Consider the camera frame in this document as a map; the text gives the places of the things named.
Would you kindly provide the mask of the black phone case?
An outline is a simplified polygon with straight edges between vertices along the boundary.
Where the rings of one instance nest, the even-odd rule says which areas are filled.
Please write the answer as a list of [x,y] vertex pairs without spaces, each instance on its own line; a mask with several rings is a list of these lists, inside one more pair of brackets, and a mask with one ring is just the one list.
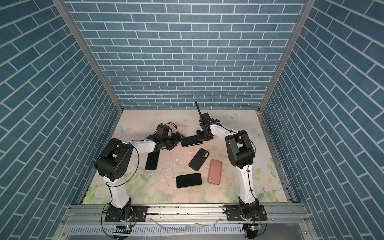
[[207,150],[199,149],[189,163],[189,167],[195,171],[199,171],[210,153]]

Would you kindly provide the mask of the black phone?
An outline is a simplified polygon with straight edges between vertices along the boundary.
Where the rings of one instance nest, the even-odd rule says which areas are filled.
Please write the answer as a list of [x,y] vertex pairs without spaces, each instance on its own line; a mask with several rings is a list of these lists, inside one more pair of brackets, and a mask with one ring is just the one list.
[[183,148],[191,147],[191,146],[196,146],[196,145],[201,145],[203,141],[199,140],[196,135],[194,136],[189,136],[185,137],[181,141],[181,145]]
[[160,151],[151,152],[148,154],[145,170],[154,171],[157,169]]
[[176,177],[176,181],[178,189],[199,186],[202,184],[202,176],[200,173],[180,175]]

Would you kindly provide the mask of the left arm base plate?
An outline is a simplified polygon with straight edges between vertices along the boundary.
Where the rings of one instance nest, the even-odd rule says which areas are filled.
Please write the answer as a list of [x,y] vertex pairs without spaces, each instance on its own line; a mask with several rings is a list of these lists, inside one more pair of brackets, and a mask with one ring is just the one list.
[[131,206],[127,217],[119,215],[116,211],[107,207],[103,210],[104,221],[107,223],[134,223],[144,222],[147,217],[148,206]]

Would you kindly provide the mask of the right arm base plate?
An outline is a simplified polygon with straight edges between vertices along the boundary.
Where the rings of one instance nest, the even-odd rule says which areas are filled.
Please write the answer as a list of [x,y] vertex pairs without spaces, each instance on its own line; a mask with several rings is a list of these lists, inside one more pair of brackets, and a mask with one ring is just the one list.
[[227,221],[267,221],[268,215],[262,204],[251,205],[223,205]]

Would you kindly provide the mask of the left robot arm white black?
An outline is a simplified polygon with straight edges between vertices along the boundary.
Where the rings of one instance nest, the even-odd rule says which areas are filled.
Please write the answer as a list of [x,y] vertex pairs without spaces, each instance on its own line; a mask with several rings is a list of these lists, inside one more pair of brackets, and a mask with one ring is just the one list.
[[127,195],[123,180],[128,169],[132,154],[137,156],[144,153],[156,153],[160,150],[172,150],[185,136],[173,132],[167,123],[159,124],[155,132],[143,140],[124,142],[117,138],[111,139],[103,149],[100,158],[95,163],[95,169],[103,177],[111,194],[109,207],[120,215],[131,212],[131,198]]

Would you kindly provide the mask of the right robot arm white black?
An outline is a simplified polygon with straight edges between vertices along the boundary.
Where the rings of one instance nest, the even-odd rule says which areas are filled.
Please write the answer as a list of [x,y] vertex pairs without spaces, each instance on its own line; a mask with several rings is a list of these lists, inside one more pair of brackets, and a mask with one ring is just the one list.
[[214,136],[225,140],[227,155],[230,163],[237,168],[240,183],[239,209],[245,219],[254,217],[261,209],[256,197],[252,180],[252,164],[254,163],[255,149],[248,133],[244,130],[235,131],[222,125],[208,113],[199,113],[200,130],[197,130],[199,141],[209,141]]

